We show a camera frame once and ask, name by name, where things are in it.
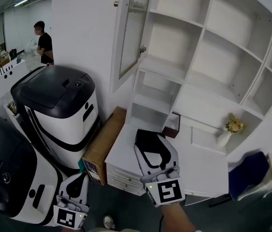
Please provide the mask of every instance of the frosted glass panel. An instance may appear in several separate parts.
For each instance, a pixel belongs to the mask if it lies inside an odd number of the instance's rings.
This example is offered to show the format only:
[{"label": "frosted glass panel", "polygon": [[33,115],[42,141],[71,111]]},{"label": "frosted glass panel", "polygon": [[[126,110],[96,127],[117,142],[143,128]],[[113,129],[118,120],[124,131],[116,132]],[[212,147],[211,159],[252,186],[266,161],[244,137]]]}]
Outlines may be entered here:
[{"label": "frosted glass panel", "polygon": [[138,61],[149,0],[130,0],[124,33],[121,78]]}]

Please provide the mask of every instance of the pants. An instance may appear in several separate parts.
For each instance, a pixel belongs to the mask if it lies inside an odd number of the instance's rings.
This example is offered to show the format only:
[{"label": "pants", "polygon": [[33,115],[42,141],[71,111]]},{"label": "pants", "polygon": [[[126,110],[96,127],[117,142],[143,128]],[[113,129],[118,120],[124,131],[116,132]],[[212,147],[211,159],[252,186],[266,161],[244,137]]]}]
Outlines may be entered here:
[{"label": "pants", "polygon": [[[109,232],[111,230],[107,230],[105,228],[95,228],[90,230],[89,232]],[[139,232],[138,230],[131,230],[131,229],[123,229],[121,232]]]}]

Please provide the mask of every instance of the vase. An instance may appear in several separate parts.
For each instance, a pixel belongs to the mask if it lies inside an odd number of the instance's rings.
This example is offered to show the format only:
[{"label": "vase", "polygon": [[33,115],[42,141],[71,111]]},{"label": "vase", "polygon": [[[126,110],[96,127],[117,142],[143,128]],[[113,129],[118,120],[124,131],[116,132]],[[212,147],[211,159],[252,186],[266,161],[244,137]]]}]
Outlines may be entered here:
[{"label": "vase", "polygon": [[230,136],[231,136],[231,132],[230,131],[224,132],[222,135],[220,135],[217,138],[217,140],[216,140],[217,145],[219,147],[224,147],[228,143]]}]

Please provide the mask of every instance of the ceiling light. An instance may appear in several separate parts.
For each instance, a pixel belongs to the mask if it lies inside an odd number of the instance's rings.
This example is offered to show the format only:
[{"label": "ceiling light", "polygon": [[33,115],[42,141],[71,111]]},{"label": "ceiling light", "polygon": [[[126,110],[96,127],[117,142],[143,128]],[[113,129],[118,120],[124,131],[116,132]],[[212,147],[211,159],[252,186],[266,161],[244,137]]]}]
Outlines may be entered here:
[{"label": "ceiling light", "polygon": [[16,7],[16,6],[18,6],[18,5],[22,4],[22,3],[25,3],[25,2],[27,2],[27,1],[28,1],[28,0],[22,0],[22,1],[18,2],[18,3],[16,3],[16,4],[14,5],[14,7]]}]

